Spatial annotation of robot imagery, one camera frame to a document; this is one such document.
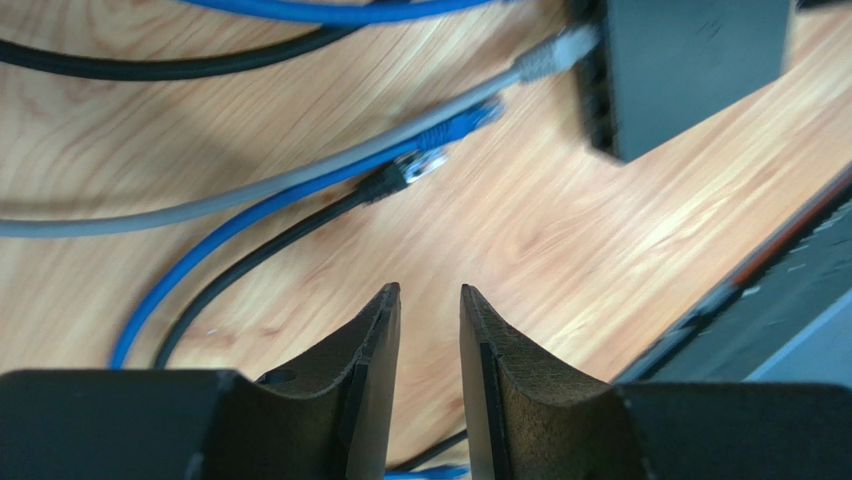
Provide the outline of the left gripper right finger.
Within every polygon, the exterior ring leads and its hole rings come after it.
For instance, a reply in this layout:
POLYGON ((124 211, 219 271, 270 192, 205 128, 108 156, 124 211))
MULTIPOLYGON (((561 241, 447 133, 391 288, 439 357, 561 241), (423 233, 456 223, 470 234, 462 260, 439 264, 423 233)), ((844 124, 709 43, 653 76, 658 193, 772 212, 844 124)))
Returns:
POLYGON ((471 285, 460 350, 476 479, 847 479, 851 392, 816 383, 610 384, 471 285))

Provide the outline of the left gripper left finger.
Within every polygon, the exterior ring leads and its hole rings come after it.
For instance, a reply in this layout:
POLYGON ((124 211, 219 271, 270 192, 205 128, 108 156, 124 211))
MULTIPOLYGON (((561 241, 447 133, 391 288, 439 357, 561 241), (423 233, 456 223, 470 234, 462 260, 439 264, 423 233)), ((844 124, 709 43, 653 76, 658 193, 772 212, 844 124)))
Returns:
POLYGON ((251 380, 231 369, 1 378, 5 479, 381 479, 400 287, 251 380))

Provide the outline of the black network switch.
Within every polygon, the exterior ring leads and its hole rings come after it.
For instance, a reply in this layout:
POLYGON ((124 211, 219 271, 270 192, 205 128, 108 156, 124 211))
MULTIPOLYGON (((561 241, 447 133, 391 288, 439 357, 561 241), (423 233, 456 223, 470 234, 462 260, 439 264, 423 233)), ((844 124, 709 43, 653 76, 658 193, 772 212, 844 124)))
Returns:
POLYGON ((593 148, 622 162, 777 80, 789 1, 569 1, 600 43, 577 65, 593 148))

